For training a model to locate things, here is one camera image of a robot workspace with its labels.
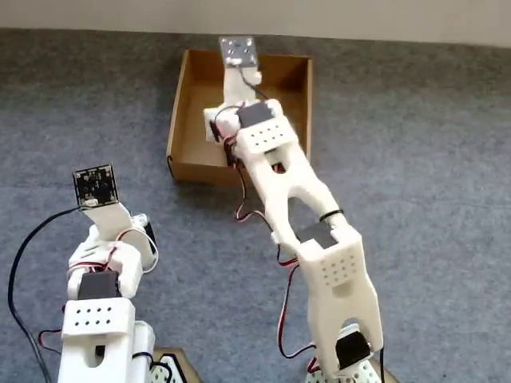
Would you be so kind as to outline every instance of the carpet floor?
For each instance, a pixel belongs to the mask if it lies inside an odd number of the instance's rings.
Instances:
[[[364,238],[386,367],[402,382],[511,381],[511,50],[256,42],[314,60],[311,162]],[[72,170],[112,162],[123,203],[151,217],[160,247],[134,298],[157,343],[182,346],[205,382],[301,382],[309,355],[284,360],[275,343],[286,271],[267,228],[234,222],[238,188],[175,184],[168,172],[187,48],[217,40],[0,30],[0,293],[28,232],[75,205]],[[313,218],[291,203],[292,222]],[[33,332],[61,325],[67,261],[89,224],[61,218],[27,249],[15,300]],[[289,350],[310,341],[301,275],[290,305]],[[0,315],[0,381],[41,381],[6,305]],[[58,355],[46,360],[56,377]]]

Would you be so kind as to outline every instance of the white wall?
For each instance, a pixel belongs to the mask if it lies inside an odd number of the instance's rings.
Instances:
[[[511,0],[0,0],[0,26],[511,47]]]

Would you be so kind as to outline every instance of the robotic arm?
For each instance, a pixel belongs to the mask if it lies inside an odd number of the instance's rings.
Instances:
[[[204,110],[207,132],[212,131],[207,137],[236,138],[234,154],[263,201],[271,238],[299,260],[309,289],[309,327],[323,374],[332,380],[367,376],[377,382],[367,360],[383,347],[382,325],[362,237],[314,173],[280,103],[256,99],[255,87],[247,80],[260,79],[253,73],[253,40],[222,38],[220,44],[226,67],[225,102]],[[228,109],[229,103],[237,107]],[[319,222],[295,232],[288,220],[291,197],[314,210]]]
[[[135,320],[130,301],[158,261],[148,217],[131,216],[119,202],[110,165],[73,177],[78,204],[94,225],[69,259],[58,382],[185,381],[171,357],[153,362],[153,329]]]

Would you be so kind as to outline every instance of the white wire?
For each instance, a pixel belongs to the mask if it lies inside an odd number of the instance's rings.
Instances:
[[[138,227],[130,227],[128,229],[125,229],[125,230],[121,231],[117,235],[115,240],[116,241],[121,240],[121,237],[123,237],[126,233],[128,233],[130,231],[138,231],[139,233],[141,233],[145,238],[147,238],[149,243],[151,243],[151,245],[154,248],[154,262],[153,262],[153,264],[151,265],[151,267],[149,269],[142,271],[143,274],[148,274],[148,273],[150,273],[151,271],[154,270],[154,268],[158,264],[158,261],[160,260],[160,252],[158,251],[158,247],[156,247],[156,244],[154,243],[153,239],[151,237],[149,237],[149,235],[145,231],[139,229]]]

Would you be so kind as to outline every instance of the cardboard box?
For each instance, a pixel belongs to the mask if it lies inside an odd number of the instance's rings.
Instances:
[[[260,89],[276,98],[295,128],[302,149],[311,152],[312,60],[304,56],[259,55]],[[168,134],[167,162],[175,180],[238,185],[221,145],[207,142],[205,108],[223,102],[224,65],[220,53],[184,53]]]

